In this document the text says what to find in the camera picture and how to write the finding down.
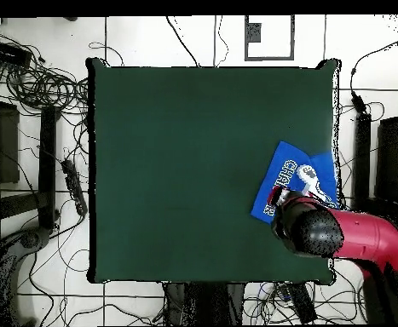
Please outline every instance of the wire bundle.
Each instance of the wire bundle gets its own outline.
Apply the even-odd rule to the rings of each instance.
[[[335,271],[340,277],[342,277],[349,285],[350,290],[345,290],[338,292],[336,295],[333,295],[329,298],[325,298],[323,295],[323,287],[331,287],[324,285],[316,285],[316,284],[307,284],[311,290],[311,300],[314,303],[315,311],[317,312],[318,320],[324,321],[325,324],[346,324],[351,323],[354,324],[354,320],[358,316],[358,311],[361,314],[361,317],[366,322],[365,316],[365,304],[364,298],[361,294],[362,288],[360,287],[358,291],[356,291],[355,287],[351,284],[351,282],[345,278],[340,272]],[[286,284],[283,283],[262,283],[257,295],[249,296],[244,299],[244,305],[246,302],[253,303],[253,306],[250,309],[246,309],[247,307],[243,307],[244,315],[250,320],[248,323],[250,325],[270,325],[270,324],[294,324],[294,321],[298,320],[298,316],[294,310],[293,305],[290,301],[285,298],[285,289]],[[324,301],[318,301],[316,296],[318,295],[318,290],[324,298]],[[334,299],[340,295],[351,294],[353,301],[334,301]],[[339,304],[351,304],[355,307],[355,314],[348,317],[333,305]],[[320,307],[328,305],[336,312],[340,313],[342,317],[330,317],[323,316],[319,314]],[[275,316],[280,315],[283,319],[275,320]]]

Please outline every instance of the black cable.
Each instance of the black cable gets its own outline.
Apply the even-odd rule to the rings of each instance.
[[[44,324],[45,320],[47,319],[47,317],[50,315],[50,313],[51,313],[52,310],[53,310],[53,307],[54,307],[54,305],[55,305],[55,300],[53,299],[53,297],[52,297],[51,295],[49,295],[49,294],[48,294],[47,292],[45,292],[44,290],[41,290],[41,289],[40,289],[38,286],[36,286],[35,283],[33,282],[33,279],[32,279],[32,272],[33,272],[33,268],[35,268],[36,263],[37,263],[37,252],[35,252],[35,258],[34,258],[34,260],[33,260],[31,270],[29,271],[29,280],[31,281],[32,286],[33,286],[38,292],[41,292],[42,294],[46,295],[46,296],[50,299],[50,301],[52,302],[49,311],[45,314],[43,320],[41,321],[41,324],[39,325],[39,327],[43,327],[43,324]]]
[[[187,46],[183,43],[183,41],[181,40],[181,37],[179,37],[179,34],[177,33],[176,28],[173,26],[173,24],[171,24],[170,19],[168,18],[168,16],[165,16],[165,18],[167,19],[167,22],[169,23],[169,25],[171,26],[171,29],[173,29],[173,32],[176,34],[177,40],[179,40],[179,42],[181,42],[181,45],[183,46],[183,48],[189,53],[189,56],[191,56],[191,58],[194,60],[194,64],[199,67],[200,64],[195,60],[193,54],[191,54],[191,52],[189,51],[189,49],[187,48]]]
[[[98,45],[100,45],[100,46],[98,46],[98,47],[91,46],[92,44],[98,44]],[[88,47],[89,47],[90,49],[105,49],[105,51],[106,51],[106,49],[109,49],[109,50],[113,51],[113,52],[114,52],[115,54],[117,54],[118,57],[120,58],[120,60],[121,60],[121,66],[124,66],[123,57],[122,57],[121,54],[120,54],[117,50],[115,50],[114,48],[111,48],[110,46],[105,46],[104,44],[99,43],[99,42],[91,42],[91,43],[88,44]]]
[[[354,90],[353,90],[353,76],[354,76],[355,73],[356,73],[356,67],[358,66],[358,64],[360,63],[360,61],[363,60],[363,59],[365,59],[365,58],[366,58],[367,56],[369,56],[369,55],[373,55],[373,54],[376,54],[376,53],[378,53],[378,52],[380,52],[380,51],[382,51],[382,50],[389,49],[389,48],[393,47],[394,45],[398,45],[398,40],[395,41],[395,42],[393,42],[393,43],[390,43],[390,44],[384,46],[384,47],[381,48],[381,49],[374,50],[374,51],[372,51],[372,52],[370,52],[370,53],[368,53],[368,54],[365,54],[364,56],[361,56],[361,57],[358,59],[358,61],[356,61],[356,64],[355,64],[355,66],[353,67],[353,69],[352,69],[352,71],[351,71],[351,77],[350,77],[350,90],[351,90],[352,94],[355,93]]]
[[[78,315],[84,315],[84,314],[89,314],[89,313],[95,313],[95,312],[97,312],[97,311],[100,311],[100,310],[103,309],[104,307],[114,307],[115,309],[117,309],[118,311],[120,311],[122,314],[125,314],[125,315],[127,315],[127,316],[131,316],[131,317],[134,317],[134,318],[140,320],[142,323],[147,324],[147,325],[149,325],[149,326],[154,326],[154,324],[152,324],[152,321],[150,320],[150,318],[147,318],[147,317],[140,317],[140,316],[137,316],[137,315],[135,315],[135,314],[133,314],[133,313],[128,313],[128,312],[126,312],[125,310],[122,310],[120,307],[118,307],[118,306],[116,306],[116,305],[113,305],[112,303],[107,303],[105,306],[98,307],[98,308],[96,308],[96,309],[94,309],[94,310],[91,310],[91,311],[82,311],[82,312],[80,312],[80,313],[75,313],[75,314],[72,316],[72,318],[70,318],[70,321],[68,321],[68,323],[66,324],[66,327],[70,327],[70,324],[72,323],[72,321],[73,321]]]
[[[378,104],[378,105],[380,105],[382,107],[382,115],[379,118],[377,118],[377,119],[372,119],[371,122],[377,122],[378,120],[382,119],[384,117],[384,115],[385,115],[385,105],[381,101],[370,101],[369,103],[366,103],[366,106],[368,106],[368,108],[370,109],[368,114],[372,113],[371,105],[374,105],[374,104]],[[343,105],[339,104],[338,105],[338,115],[341,116],[341,115],[343,115],[343,114],[345,114],[347,112],[351,112],[354,109],[355,109],[355,106],[343,106]]]
[[[222,42],[224,42],[224,45],[226,46],[226,55],[224,55],[224,59],[223,59],[223,60],[220,60],[220,61],[218,62],[218,64],[216,65],[216,67],[219,67],[221,63],[223,63],[224,61],[226,61],[226,59],[227,59],[227,57],[228,57],[228,54],[229,54],[229,46],[226,44],[226,42],[223,40],[223,38],[222,38],[222,36],[221,36],[221,34],[220,34],[220,29],[221,29],[221,27],[222,27],[222,18],[220,19],[220,25],[218,26],[218,37],[220,38],[220,40],[221,40]]]

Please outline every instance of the metal frame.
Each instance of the metal frame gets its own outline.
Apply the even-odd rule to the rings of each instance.
[[[34,194],[0,198],[0,220],[38,209],[39,226],[53,230],[57,217],[55,213],[56,121],[60,116],[61,113],[54,107],[45,107],[41,111],[39,191]]]
[[[261,24],[250,23],[249,15],[245,16],[245,61],[264,61],[264,60],[294,60],[294,34],[296,30],[296,16],[291,16],[291,39],[290,39],[290,56],[249,56],[249,43],[261,42]]]

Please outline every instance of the floor tile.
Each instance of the floor tile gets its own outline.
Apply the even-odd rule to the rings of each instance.
[[[156,282],[112,281],[106,283],[106,294],[164,296],[164,291]]]
[[[18,310],[21,319],[35,318],[39,326],[49,312],[51,300],[43,295],[18,295]],[[48,327],[96,327],[103,325],[103,300],[101,297],[63,297],[53,296],[54,307],[45,319],[43,326]]]
[[[158,315],[164,305],[163,299],[130,299],[130,298],[106,298],[106,326],[142,326],[149,324]]]

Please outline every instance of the cable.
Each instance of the cable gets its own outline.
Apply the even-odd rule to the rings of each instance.
[[[99,46],[99,47],[91,46],[92,44],[97,44],[97,45],[100,45],[100,46]],[[90,49],[105,49],[105,51],[106,51],[106,49],[109,49],[109,50],[113,51],[113,52],[114,52],[115,54],[117,54],[118,57],[120,58],[120,60],[121,60],[121,66],[124,66],[123,57],[122,57],[121,54],[120,54],[117,50],[115,50],[114,48],[111,48],[110,46],[105,46],[104,44],[99,43],[99,42],[91,42],[91,43],[88,44],[88,47],[89,47]]]
[[[220,29],[221,29],[221,27],[222,27],[222,18],[220,19],[220,25],[218,26],[218,37],[220,38],[220,40],[221,40],[222,42],[224,42],[224,45],[226,46],[226,55],[224,55],[224,59],[223,59],[223,60],[220,60],[220,61],[218,62],[218,64],[216,65],[216,67],[219,67],[221,63],[223,63],[224,61],[226,61],[226,58],[228,57],[228,54],[229,54],[229,46],[226,44],[226,42],[223,40],[223,38],[222,38],[222,36],[221,36],[221,34],[220,34]]]
[[[384,117],[384,114],[385,114],[385,106],[384,106],[384,104],[382,103],[382,102],[380,102],[380,101],[370,101],[369,103],[366,103],[366,106],[368,106],[368,108],[370,109],[370,111],[369,111],[369,113],[368,114],[371,114],[372,113],[372,108],[371,108],[371,105],[374,105],[374,104],[378,104],[378,105],[380,105],[381,107],[382,107],[382,115],[379,117],[379,118],[377,118],[377,119],[372,119],[372,122],[377,122],[378,120],[380,120],[380,119],[382,119],[383,117]],[[355,106],[343,106],[343,105],[341,105],[341,104],[339,104],[338,105],[338,115],[343,115],[343,114],[345,114],[345,113],[347,113],[347,112],[351,112],[352,110],[354,110],[355,109]]]
[[[338,324],[339,322],[350,322],[353,324],[354,323],[353,321],[355,320],[355,318],[358,315],[358,307],[359,307],[359,309],[361,311],[362,318],[366,322],[366,318],[362,312],[362,308],[363,308],[362,299],[361,299],[361,297],[358,297],[358,300],[356,300],[357,292],[356,292],[355,287],[340,272],[338,272],[338,271],[335,271],[335,272],[338,276],[343,278],[350,285],[351,290],[340,291],[337,294],[332,295],[331,297],[326,299],[324,297],[324,294],[322,291],[322,287],[326,287],[326,286],[320,285],[320,293],[323,295],[324,301],[317,301],[315,299],[315,294],[316,294],[315,284],[311,285],[310,283],[306,283],[306,285],[309,287],[309,289],[311,289],[310,295],[311,295],[312,302],[314,303],[315,310],[318,310],[319,307],[323,307],[324,305],[328,305],[331,309],[334,309],[337,313],[340,313],[342,315],[342,317],[333,316],[332,318],[331,317],[326,318],[326,317],[318,314],[318,311],[317,311],[318,319],[326,321],[327,324]],[[266,284],[271,284],[271,287],[269,290],[263,289]],[[283,284],[283,283],[262,283],[262,284],[260,284],[259,291],[258,291],[257,295],[250,296],[250,297],[247,297],[244,299],[244,302],[254,301],[256,303],[256,305],[254,306],[253,310],[250,313],[248,313],[246,311],[245,307],[243,307],[243,314],[250,319],[250,324],[252,324],[252,325],[257,324],[258,319],[262,320],[263,325],[284,324],[284,323],[294,324],[293,322],[298,320],[298,317],[297,317],[291,303],[290,302],[281,303],[281,302],[283,302],[281,295],[282,295],[282,290],[284,289],[284,287],[286,287],[286,284]],[[262,298],[260,296],[262,293],[264,293],[266,295],[266,297]],[[340,295],[344,295],[344,294],[351,294],[353,301],[352,302],[350,302],[350,301],[333,301],[334,298],[336,298]],[[339,309],[334,307],[333,304],[334,305],[339,305],[339,304],[354,305],[355,306],[355,315],[351,315],[350,317],[348,317],[344,313],[339,311]],[[288,316],[284,310],[290,310],[291,315]],[[272,317],[276,313],[278,313],[281,317],[283,317],[283,319],[282,320],[272,320]]]
[[[189,51],[189,49],[187,48],[187,46],[183,43],[183,41],[181,40],[181,37],[179,37],[179,34],[177,33],[176,28],[173,26],[173,24],[171,24],[170,19],[168,18],[168,16],[165,16],[165,18],[167,19],[168,24],[171,26],[171,29],[173,29],[173,32],[176,34],[177,40],[179,40],[179,42],[181,42],[181,45],[183,46],[183,48],[189,53],[189,56],[191,56],[191,58],[194,61],[194,64],[197,67],[200,67],[200,64],[195,60],[193,54],[191,54],[191,52]]]
[[[50,313],[51,313],[52,310],[53,310],[53,306],[55,305],[55,300],[53,299],[53,297],[52,297],[51,295],[49,295],[49,294],[48,294],[47,292],[45,292],[44,290],[41,290],[41,289],[40,289],[38,286],[36,286],[35,283],[33,282],[33,279],[32,279],[32,272],[33,272],[33,268],[35,268],[36,263],[37,263],[37,252],[35,252],[35,258],[34,258],[34,260],[33,260],[31,270],[29,271],[29,279],[30,279],[30,281],[31,281],[32,286],[33,286],[38,292],[41,292],[42,294],[46,295],[46,296],[50,299],[50,301],[51,301],[51,303],[52,303],[51,306],[50,306],[49,311],[45,314],[43,320],[41,321],[41,324],[39,325],[39,327],[43,327],[43,324],[44,324],[45,320],[47,319],[47,317],[50,315]]]
[[[353,67],[353,69],[352,69],[352,71],[351,71],[351,77],[350,77],[350,90],[351,90],[352,94],[355,93],[354,90],[353,90],[353,76],[354,76],[355,73],[356,73],[356,67],[358,66],[358,64],[360,63],[360,61],[363,60],[363,59],[365,59],[365,58],[366,58],[367,56],[369,56],[369,55],[373,55],[373,54],[376,54],[376,53],[378,53],[378,52],[380,52],[380,51],[382,51],[382,50],[389,49],[389,48],[391,48],[391,47],[394,46],[394,45],[398,45],[398,40],[395,41],[395,42],[393,42],[393,43],[391,43],[391,44],[388,44],[388,45],[384,46],[384,47],[381,48],[381,49],[374,50],[374,51],[372,51],[372,52],[370,52],[370,53],[368,53],[368,54],[365,54],[364,56],[361,56],[361,57],[358,59],[358,61],[356,61],[356,64],[355,64],[355,66]]]
[[[150,318],[147,317],[140,317],[137,316],[133,313],[128,313],[125,310],[122,310],[120,307],[113,305],[112,303],[107,303],[105,306],[102,307],[98,307],[94,310],[91,311],[82,311],[80,313],[75,313],[72,318],[70,318],[70,321],[66,324],[66,327],[70,327],[70,324],[72,323],[72,321],[78,316],[78,315],[84,315],[84,314],[89,314],[89,313],[96,313],[97,311],[100,311],[101,309],[103,309],[104,307],[114,307],[115,309],[117,309],[118,311],[120,311],[122,314],[125,314],[127,316],[131,316],[136,318],[137,320],[140,320],[143,324],[147,324],[149,326],[155,326],[155,324],[152,324],[152,321],[150,320]]]

